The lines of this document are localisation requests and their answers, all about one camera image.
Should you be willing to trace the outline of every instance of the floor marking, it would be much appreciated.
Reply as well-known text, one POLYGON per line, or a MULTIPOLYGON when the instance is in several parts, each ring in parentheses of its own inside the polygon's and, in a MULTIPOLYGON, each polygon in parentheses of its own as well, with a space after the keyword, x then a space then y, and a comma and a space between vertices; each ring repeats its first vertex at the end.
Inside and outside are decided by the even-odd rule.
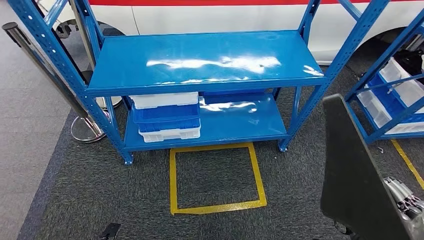
POLYGON ((406 153, 404 152, 404 150, 401 148, 401 145, 399 145, 399 143, 398 143, 398 141, 396 141, 396 139, 391 139, 391 143, 394 145, 394 147, 396 148, 397 152, 403 158, 403 160, 405 161, 405 163, 408 166, 409 170, 413 173, 413 175, 415 176, 415 178, 418 181, 419 185, 424 190, 424 180, 423 180, 423 178, 420 176, 420 174, 418 173, 417 169, 412 164, 411 160, 408 158, 408 156, 406 155, 406 153))
POLYGON ((236 211, 236 210, 243 210, 243 209, 252 209, 252 208, 258 208, 258 207, 264 207, 267 205, 267 198, 265 196, 265 190, 262 184, 262 178, 261 178, 261 173, 259 171, 258 159, 256 158, 255 147, 253 146, 253 143, 251 142, 172 148, 169 152, 169 194, 170 194, 169 196, 170 211, 172 215, 174 214, 211 214, 211 213, 220 213, 220 212, 236 211), (251 160, 251 164, 253 168, 254 180, 256 182, 256 188, 257 188, 257 194, 259 196, 259 200, 178 209, 177 164, 176 164, 176 158, 175 158, 176 153, 199 152, 199 151, 210 151, 210 150, 221 150, 221 149, 236 149, 236 148, 248 148, 249 150, 249 156, 250 156, 250 160, 251 160))

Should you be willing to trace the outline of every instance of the blue shelf frame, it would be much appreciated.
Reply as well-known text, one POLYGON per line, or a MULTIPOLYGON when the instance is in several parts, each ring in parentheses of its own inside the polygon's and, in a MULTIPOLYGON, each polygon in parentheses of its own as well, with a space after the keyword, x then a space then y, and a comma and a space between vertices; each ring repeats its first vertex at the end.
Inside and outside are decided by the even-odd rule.
MULTIPOLYGON (((347 63, 349 58, 352 56, 355 49, 359 46, 361 40, 364 38, 366 33, 370 30, 371 26, 374 24, 378 16, 381 14, 383 9, 388 4, 389 0, 372 0, 365 11, 360 13, 348 0, 340 0, 343 7, 352 15, 356 20, 356 24, 353 27, 351 33, 347 37, 340 51, 335 56, 332 64, 328 67, 325 75, 323 77, 318 77, 313 80, 306 80, 298 78, 293 81, 283 82, 273 82, 272 84, 262 84, 256 85, 255 88, 268 88, 272 87, 272 97, 273 100, 277 100, 281 87, 295 87, 294 100, 292 104, 292 116, 290 123, 288 125, 288 130, 286 131, 284 126, 281 128, 281 133, 276 134, 271 137, 271 139, 278 139, 278 147, 280 151, 284 152, 287 149, 289 142, 293 139, 296 132, 300 129, 306 118, 310 115, 314 107, 321 100, 324 93, 342 70, 344 65, 347 63), (304 106, 299 109, 300 96, 302 92, 302 87, 305 86, 314 86, 314 91, 304 104, 304 106)), ((69 86, 75 92, 77 98, 84 105, 88 113, 96 121, 96 123, 103 129, 103 131, 108 136, 110 142, 120 153, 124 160, 124 164, 131 165, 133 163, 133 151, 141 151, 147 149, 167 149, 175 147, 175 141, 164 141, 162 144, 157 144, 156 147, 146 147, 144 144, 139 147, 128 147, 126 146, 124 140, 121 138, 118 131, 118 124, 115 118, 114 108, 112 106, 112 101, 110 96, 123 96, 123 102, 128 110, 131 108, 131 100, 127 97, 130 95, 129 91, 122 89, 109 89, 111 91, 95 91, 90 90, 85 84, 83 77, 70 57, 69 53, 64 48, 62 42, 56 35, 55 31, 52 29, 53 22, 56 20, 57 16, 63 9, 64 4, 67 3, 66 0, 56 0, 55 7, 51 13, 49 13, 49 21, 45 21, 45 16, 40 11, 40 9, 34 4, 32 0, 8 0, 11 8, 19 16, 20 20, 25 24, 29 32, 34 36, 36 41, 40 44, 41 48, 44 50, 46 55, 50 58, 53 64, 56 66, 58 71, 67 81, 69 86), (96 104, 95 97, 100 97, 101 95, 105 96, 106 105, 108 107, 110 119, 105 117, 100 107, 96 104)), ((90 8, 87 0, 76 0, 77 9, 79 14, 83 16, 82 22, 85 25, 85 29, 88 32, 90 38, 90 44, 93 48, 94 57, 96 60, 99 58, 102 46, 105 42, 105 37, 102 35, 102 32, 97 24, 97 21, 93 15, 93 12, 90 8)), ((320 0, 311 0, 306 7, 306 11, 303 15, 303 18, 300 22, 299 28, 297 29, 298 34, 301 36, 305 44, 308 44, 309 34, 311 29, 311 23, 313 21, 314 15, 318 9, 320 0)), ((229 89, 253 89, 252 85, 243 85, 238 84, 237 86, 231 86, 230 84, 210 84, 210 88, 207 90, 211 91, 225 91, 229 89)), ((176 87, 175 91, 183 92, 181 88, 176 87)), ((246 142, 246 141, 263 141, 269 140, 270 137, 257 135, 256 137, 250 138, 231 138, 228 136, 227 139, 230 139, 230 142, 246 142)), ((192 140, 190 146, 195 145, 213 145, 213 144, 222 144, 220 139, 211 140, 208 142, 196 142, 192 140)))
POLYGON ((423 32, 424 23, 424 9, 414 18, 414 20, 397 36, 397 38, 393 41, 393 43, 384 51, 384 53, 377 59, 376 62, 366 71, 366 73, 360 78, 360 80, 352 87, 352 89, 347 93, 344 97, 344 100, 347 103, 351 103, 355 101, 359 104, 361 110, 365 113, 367 120, 371 123, 372 131, 371 133, 367 133, 362 126, 361 122, 358 120, 354 111, 351 110, 353 119, 358 126, 363 139, 367 144, 373 143, 377 140, 387 140, 387 139, 405 139, 405 138, 422 138, 424 137, 424 132, 409 132, 409 133, 396 133, 396 134, 386 134, 389 130, 394 128, 396 125, 401 124, 402 121, 410 118, 415 114, 416 111, 420 110, 424 107, 424 97, 416 101, 409 107, 406 107, 403 111, 398 113, 396 116, 391 116, 392 120, 387 122, 382 127, 378 127, 374 123, 374 119, 368 110, 363 106, 361 101, 359 101, 357 95, 364 91, 370 91, 375 88, 385 87, 385 86, 394 86, 396 84, 400 84, 406 81, 411 81, 414 79, 423 78, 424 74, 418 74, 411 77, 407 77, 404 79, 386 82, 383 84, 369 86, 366 87, 366 84, 371 81, 376 74, 380 71, 380 69, 389 61, 390 57, 392 57, 399 48, 401 48, 407 41, 411 40, 416 34, 421 34, 423 32))

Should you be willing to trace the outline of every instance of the blue metal shelf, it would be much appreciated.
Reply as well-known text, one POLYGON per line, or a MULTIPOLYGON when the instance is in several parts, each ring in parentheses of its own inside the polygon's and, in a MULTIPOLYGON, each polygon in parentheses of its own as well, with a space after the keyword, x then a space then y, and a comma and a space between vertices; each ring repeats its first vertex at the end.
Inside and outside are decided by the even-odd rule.
POLYGON ((133 112, 129 111, 124 137, 125 149, 169 149, 279 140, 288 136, 272 94, 256 93, 237 97, 200 97, 200 138, 193 139, 146 143, 138 133, 138 126, 133 122, 133 112))
POLYGON ((421 74, 400 79, 393 82, 387 82, 384 77, 379 73, 380 69, 389 61, 390 57, 393 56, 399 48, 401 48, 405 42, 409 41, 416 33, 422 30, 422 24, 424 22, 424 9, 415 17, 415 19, 396 37, 393 43, 384 51, 384 53, 378 58, 378 60, 366 71, 361 79, 355 84, 355 86, 345 96, 346 102, 353 100, 357 101, 362 111, 365 113, 367 120, 371 123, 373 130, 370 134, 367 134, 363 130, 362 124, 357 118, 355 123, 362 129, 362 136, 367 144, 370 144, 380 139, 396 139, 396 138, 419 138, 424 137, 424 132, 405 132, 386 134, 389 130, 396 127, 398 124, 403 123, 414 123, 422 121, 422 113, 416 113, 422 107, 424 107, 424 97, 416 101, 411 106, 406 106, 396 90, 387 94, 388 90, 394 86, 394 84, 401 83, 403 81, 409 81, 414 78, 422 77, 421 74), (358 94, 364 91, 372 91, 382 105, 386 108, 387 113, 390 115, 391 120, 385 123, 383 126, 378 127, 374 122, 373 117, 369 111, 363 106, 361 101, 358 100, 358 94))
POLYGON ((293 30, 114 37, 102 35, 87 0, 75 1, 75 11, 83 16, 81 29, 88 32, 86 47, 90 46, 88 52, 92 50, 96 62, 87 86, 35 2, 8 0, 128 165, 133 163, 131 152, 137 150, 279 140, 280 151, 285 151, 389 2, 372 0, 360 13, 347 0, 340 1, 357 23, 325 75, 308 49, 311 24, 320 0, 309 1, 299 27, 293 30), (299 108, 303 86, 312 86, 314 90, 299 108), (275 103, 281 87, 295 88, 287 131, 275 103), (266 88, 273 88, 272 94, 244 91, 266 88), (122 141, 110 96, 123 96, 130 110, 128 95, 213 91, 246 94, 241 99, 226 99, 228 96, 224 95, 228 92, 202 98, 200 138, 144 143, 130 111, 122 141), (110 118, 105 117, 94 97, 105 97, 110 118))
POLYGON ((94 96, 320 85, 327 79, 297 30, 106 37, 94 96))

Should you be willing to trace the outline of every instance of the gray carpet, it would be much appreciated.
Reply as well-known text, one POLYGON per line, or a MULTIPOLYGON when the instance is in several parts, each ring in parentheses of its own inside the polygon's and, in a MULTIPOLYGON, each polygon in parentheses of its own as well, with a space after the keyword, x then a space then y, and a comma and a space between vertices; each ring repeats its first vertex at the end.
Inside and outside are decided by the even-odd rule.
MULTIPOLYGON (((372 63, 362 53, 376 52, 379 42, 364 45, 343 69, 327 94, 349 90, 359 73, 372 63)), ((303 91, 302 102, 311 93, 303 91)), ((284 123, 291 113, 293 89, 283 88, 277 101, 284 123)), ((126 111, 116 109, 123 131, 126 111)), ((68 134, 65 125, 63 135, 68 134)), ((424 170, 422 139, 399 141, 424 170)), ((70 140, 39 224, 27 217, 18 239, 96 239, 110 223, 122 224, 118 240, 134 239, 290 239, 341 240, 319 209, 325 162, 325 126, 318 105, 290 143, 279 152, 276 141, 254 143, 268 205, 205 215, 170 213, 169 150, 137 152, 134 165, 124 166, 107 139, 92 144, 70 140)), ((382 174, 403 180, 419 197, 423 191, 390 141, 369 146, 382 174)), ((237 203, 258 199, 248 151, 244 148, 178 153, 178 207, 237 203)), ((51 182, 41 182, 44 188, 51 182)))

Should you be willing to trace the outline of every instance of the stanchion post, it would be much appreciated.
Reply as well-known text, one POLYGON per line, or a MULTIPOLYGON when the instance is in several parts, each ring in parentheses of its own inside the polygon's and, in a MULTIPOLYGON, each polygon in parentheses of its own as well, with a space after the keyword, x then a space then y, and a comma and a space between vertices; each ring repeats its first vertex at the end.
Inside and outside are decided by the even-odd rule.
POLYGON ((77 98, 63 82, 61 77, 34 46, 16 22, 9 22, 1 27, 6 34, 20 47, 41 72, 50 80, 70 107, 78 114, 71 126, 72 136, 82 142, 95 142, 105 136, 102 129, 92 120, 77 98))

